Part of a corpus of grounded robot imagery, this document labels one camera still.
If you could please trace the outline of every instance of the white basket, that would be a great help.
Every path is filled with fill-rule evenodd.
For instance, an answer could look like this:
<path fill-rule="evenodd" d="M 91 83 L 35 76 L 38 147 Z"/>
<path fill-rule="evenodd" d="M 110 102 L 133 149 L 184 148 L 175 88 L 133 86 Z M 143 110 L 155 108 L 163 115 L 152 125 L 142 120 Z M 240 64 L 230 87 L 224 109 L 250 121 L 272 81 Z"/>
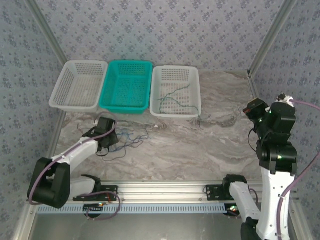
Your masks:
<path fill-rule="evenodd" d="M 49 105 L 66 112 L 94 113 L 108 69 L 104 61 L 68 61 L 58 78 Z"/>
<path fill-rule="evenodd" d="M 200 116 L 201 93 L 198 70 L 190 66 L 155 67 L 152 73 L 150 113 L 166 118 Z"/>

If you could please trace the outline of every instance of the blue patterned wall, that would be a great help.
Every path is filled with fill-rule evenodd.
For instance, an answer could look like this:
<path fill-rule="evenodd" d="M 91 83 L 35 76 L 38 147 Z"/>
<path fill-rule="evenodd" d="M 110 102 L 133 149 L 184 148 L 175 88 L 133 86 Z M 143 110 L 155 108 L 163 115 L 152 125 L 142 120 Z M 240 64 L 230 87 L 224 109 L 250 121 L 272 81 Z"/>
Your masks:
<path fill-rule="evenodd" d="M 23 0 L 0 1 L 0 239 L 11 239 L 35 163 L 58 119 L 61 66 Z"/>
<path fill-rule="evenodd" d="M 246 70 L 283 0 L 37 0 L 68 59 Z"/>
<path fill-rule="evenodd" d="M 284 92 L 320 106 L 320 2 L 298 0 L 254 77 L 260 97 L 270 104 Z M 292 143 L 300 173 L 320 151 L 320 113 L 296 104 Z M 320 239 L 320 160 L 298 186 L 315 239 Z"/>

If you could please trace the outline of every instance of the marble surface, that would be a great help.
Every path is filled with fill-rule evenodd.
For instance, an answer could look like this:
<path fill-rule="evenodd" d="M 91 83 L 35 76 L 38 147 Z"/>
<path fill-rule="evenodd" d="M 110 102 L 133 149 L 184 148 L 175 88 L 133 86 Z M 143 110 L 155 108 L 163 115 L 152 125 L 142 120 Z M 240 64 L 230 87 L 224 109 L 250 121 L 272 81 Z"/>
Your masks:
<path fill-rule="evenodd" d="M 204 119 L 200 126 L 198 118 L 157 118 L 148 109 L 142 115 L 117 114 L 117 133 L 133 133 L 130 137 L 136 138 L 145 135 L 146 128 L 149 139 L 138 148 L 127 147 L 124 158 L 110 161 L 122 157 L 124 149 L 103 159 L 91 156 L 72 176 L 90 174 L 102 180 L 216 181 L 226 174 L 241 174 L 247 180 L 260 180 L 259 161 L 247 142 L 253 124 L 242 112 L 252 99 L 248 80 L 226 72 L 201 71 L 200 88 Z M 94 126 L 96 117 L 96 113 L 67 113 L 56 154 L 75 144 L 81 131 Z M 126 139 L 123 136 L 117 146 L 123 145 Z M 256 141 L 253 133 L 250 137 L 253 147 Z"/>

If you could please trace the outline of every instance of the wire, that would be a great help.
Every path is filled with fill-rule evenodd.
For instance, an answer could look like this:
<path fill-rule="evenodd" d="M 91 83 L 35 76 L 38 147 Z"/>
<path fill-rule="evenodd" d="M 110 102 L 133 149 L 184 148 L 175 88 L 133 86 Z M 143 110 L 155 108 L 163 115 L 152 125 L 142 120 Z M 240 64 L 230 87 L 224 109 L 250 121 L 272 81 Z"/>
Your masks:
<path fill-rule="evenodd" d="M 240 215 L 240 214 L 236 214 L 235 212 L 233 211 L 230 211 L 230 210 L 227 210 L 227 212 L 233 216 L 235 216 L 236 218 Z"/>
<path fill-rule="evenodd" d="M 137 136 L 135 139 L 131 139 L 131 138 L 130 138 L 130 135 L 132 135 L 133 133 L 122 133 L 123 135 L 127 135 L 127 139 L 128 139 L 129 141 L 131 141 L 131 142 L 126 141 L 123 146 L 119 146 L 119 147 L 117 147 L 117 148 L 114 149 L 114 150 L 110 149 L 109 152 L 110 152 L 110 153 L 114 153 L 114 152 L 119 152 L 119 151 L 121 151 L 122 149 L 124 149 L 124 155 L 123 155 L 123 156 L 119 156 L 119 157 L 115 157 L 115 158 L 113 158 L 113 159 L 111 159 L 111 160 L 105 160 L 105 159 L 103 158 L 104 156 L 102 156 L 102 160 L 103 160 L 104 162 L 112 162 L 112 161 L 117 160 L 117 159 L 123 159 L 123 158 L 125 158 L 126 155 L 127 155 L 127 149 L 126 149 L 126 148 L 134 148 L 134 149 L 135 149 L 135 148 L 138 148 L 138 147 L 140 147 L 140 146 L 144 143 L 143 140 L 149 139 L 150 136 L 149 136 L 149 132 L 148 132 L 148 130 L 147 130 L 147 126 L 145 126 L 144 130 L 145 130 L 145 132 L 146 132 L 146 135 Z"/>
<path fill-rule="evenodd" d="M 309 107 L 315 108 L 317 110 L 320 111 L 320 107 L 312 104 L 312 103 L 308 103 L 308 102 L 304 102 L 304 101 L 298 101 L 298 100 L 294 100 L 291 99 L 290 102 L 292 103 L 296 103 L 296 104 L 302 104 L 302 105 L 307 105 Z M 276 210 L 276 231 L 277 231 L 277 237 L 278 240 L 282 240 L 282 236 L 281 236 L 281 208 L 284 202 L 284 197 L 288 194 L 288 192 L 290 192 L 295 185 L 307 174 L 307 172 L 311 169 L 311 167 L 316 163 L 316 160 L 320 157 L 320 152 L 317 153 L 317 155 L 313 158 L 313 160 L 309 163 L 309 165 L 302 171 L 302 173 L 283 191 L 283 193 L 280 196 L 280 200 L 278 203 L 278 207 Z"/>
<path fill-rule="evenodd" d="M 117 136 L 121 136 L 119 139 L 118 139 L 118 141 L 120 142 L 121 141 L 121 139 L 123 138 L 123 136 L 124 135 L 133 135 L 133 133 L 124 133 L 124 132 L 122 132 L 122 133 L 119 133 L 119 134 L 117 134 Z"/>
<path fill-rule="evenodd" d="M 108 149 L 108 152 L 106 153 L 106 154 L 103 154 L 103 155 L 99 155 L 97 152 L 95 153 L 95 155 L 97 155 L 98 157 L 105 157 L 105 156 L 107 156 L 108 154 L 110 153 L 110 151 L 109 151 L 109 149 Z"/>
<path fill-rule="evenodd" d="M 249 192 L 254 192 L 254 194 L 255 194 L 255 204 L 258 205 L 258 203 L 259 203 L 258 193 L 253 188 L 250 188 L 249 186 L 248 186 L 248 188 L 249 188 Z"/>
<path fill-rule="evenodd" d="M 114 218 L 119 212 L 120 212 L 120 209 L 121 209 L 121 199 L 119 197 L 118 194 L 116 194 L 115 192 L 113 191 L 98 191 L 98 192 L 93 192 L 93 193 L 88 193 L 88 194 L 82 194 L 80 195 L 79 197 L 89 197 L 89 196 L 95 196 L 95 195 L 100 195 L 100 194 L 108 194 L 108 198 L 109 198 L 109 194 L 115 196 L 118 201 L 119 201 L 119 204 L 118 204 L 118 207 L 116 209 L 116 211 L 110 215 L 110 216 L 106 216 L 106 217 L 99 217 L 99 218 L 92 218 L 92 217 L 89 217 L 89 212 L 90 210 L 92 209 L 92 207 L 89 207 L 88 210 L 86 211 L 86 217 L 88 220 L 93 220 L 93 221 L 103 221 L 103 220 L 108 220 L 108 219 L 112 219 Z"/>
<path fill-rule="evenodd" d="M 111 203 L 111 200 L 110 200 L 110 195 L 109 195 L 109 193 L 107 193 L 106 195 L 108 196 L 108 202 L 109 202 L 109 203 Z"/>
<path fill-rule="evenodd" d="M 248 144 L 249 144 L 250 148 L 256 153 L 257 150 L 255 150 L 255 149 L 251 146 L 250 141 L 249 141 L 250 134 L 252 133 L 253 130 L 255 130 L 255 129 L 252 128 L 252 129 L 249 131 L 249 134 L 248 134 Z"/>
<path fill-rule="evenodd" d="M 41 180 L 42 177 L 45 175 L 45 173 L 46 173 L 56 162 L 60 161 L 61 159 L 65 158 L 65 157 L 67 157 L 70 153 L 72 153 L 74 150 L 76 150 L 77 148 L 79 148 L 79 147 L 82 146 L 83 144 L 86 144 L 86 143 L 88 143 L 88 142 L 90 142 L 90 141 L 93 141 L 93 140 L 96 140 L 96 139 L 103 138 L 103 137 L 111 134 L 111 133 L 116 129 L 116 127 L 117 127 L 117 125 L 118 125 L 118 120 L 117 120 L 116 115 L 114 115 L 114 114 L 111 113 L 111 112 L 105 112 L 105 113 L 111 114 L 111 115 L 114 117 L 114 119 L 115 119 L 115 123 L 114 123 L 112 129 L 111 129 L 110 131 L 102 134 L 102 135 L 95 136 L 95 137 L 92 137 L 92 138 L 88 138 L 88 139 L 84 140 L 83 142 L 78 142 L 78 143 L 75 144 L 73 147 L 71 147 L 71 148 L 68 149 L 66 152 L 64 152 L 64 155 L 59 156 L 57 159 L 55 159 L 55 160 L 53 160 L 51 163 L 49 163 L 48 166 L 46 166 L 46 167 L 43 169 L 43 171 L 39 174 L 39 176 L 37 177 L 37 179 L 35 180 L 35 182 L 34 182 L 34 184 L 33 184 L 33 187 L 32 187 L 32 189 L 31 189 L 31 191 L 30 191 L 30 195 L 29 195 L 29 199 L 28 199 L 28 201 L 29 201 L 29 203 L 30 203 L 31 205 L 41 205 L 41 204 L 42 204 L 42 203 L 39 203 L 39 202 L 33 202 L 33 201 L 32 201 L 32 198 L 33 198 L 33 196 L 34 196 L 35 190 L 36 190 L 36 188 L 37 188 L 40 180 Z"/>
<path fill-rule="evenodd" d="M 123 159 L 123 158 L 126 157 L 126 155 L 127 155 L 127 149 L 124 148 L 124 155 L 123 156 L 118 156 L 118 157 L 115 157 L 115 158 L 113 158 L 111 160 L 104 160 L 104 157 L 102 157 L 102 161 L 104 161 L 104 162 L 112 162 L 112 161 L 117 160 L 117 159 Z"/>
<path fill-rule="evenodd" d="M 188 86 L 185 86 L 185 87 L 176 89 L 176 90 L 174 90 L 173 92 L 168 93 L 167 95 L 165 95 L 165 97 L 160 98 L 159 100 L 162 100 L 162 101 L 160 102 L 160 106 L 159 106 L 159 112 L 160 112 L 160 114 L 162 113 L 162 112 L 161 112 L 161 105 L 162 105 L 162 103 L 167 99 L 168 95 L 172 95 L 172 94 L 174 94 L 175 92 L 180 91 L 180 90 L 183 90 L 183 89 L 187 89 L 188 87 L 190 87 L 190 84 L 188 84 Z"/>
<path fill-rule="evenodd" d="M 78 123 L 77 125 L 76 125 L 76 128 L 78 129 L 78 131 L 80 132 L 80 133 L 82 133 L 82 134 L 84 134 L 84 131 L 83 130 L 85 130 L 85 129 L 92 129 L 92 128 L 89 128 L 89 127 L 84 127 L 84 128 L 79 128 L 79 126 L 80 126 L 80 123 Z"/>
<path fill-rule="evenodd" d="M 188 87 L 190 87 L 190 84 L 188 84 L 188 86 L 185 86 L 185 87 L 176 89 L 175 91 L 168 93 L 165 97 L 160 98 L 159 101 L 162 100 L 162 101 L 160 102 L 160 106 L 159 106 L 159 112 L 160 112 L 160 114 L 162 114 L 162 113 L 165 114 L 164 111 L 161 111 L 162 103 L 163 103 L 165 100 L 167 100 L 167 99 L 171 99 L 171 100 L 175 101 L 175 102 L 176 102 L 180 107 L 182 107 L 182 108 L 195 108 L 195 109 L 197 110 L 198 118 L 199 118 L 201 121 L 206 120 L 206 119 L 209 119 L 209 118 L 211 117 L 211 114 L 209 114 L 209 116 L 208 116 L 207 118 L 201 119 L 201 118 L 200 118 L 200 114 L 199 114 L 199 109 L 198 109 L 196 106 L 182 105 L 182 104 L 180 104 L 180 102 L 178 102 L 178 101 L 175 100 L 174 98 L 168 97 L 168 95 L 172 95 L 172 94 L 174 94 L 175 92 L 180 91 L 180 90 L 183 90 L 183 89 L 187 89 Z"/>

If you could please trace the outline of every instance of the teal basket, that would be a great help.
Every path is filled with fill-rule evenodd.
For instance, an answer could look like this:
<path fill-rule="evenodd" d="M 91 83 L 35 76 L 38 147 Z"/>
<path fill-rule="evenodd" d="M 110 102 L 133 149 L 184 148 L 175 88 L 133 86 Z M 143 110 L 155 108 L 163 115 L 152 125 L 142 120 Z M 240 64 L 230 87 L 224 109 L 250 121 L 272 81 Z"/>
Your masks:
<path fill-rule="evenodd" d="M 112 113 L 142 114 L 149 106 L 152 63 L 115 60 L 109 63 L 99 106 Z"/>

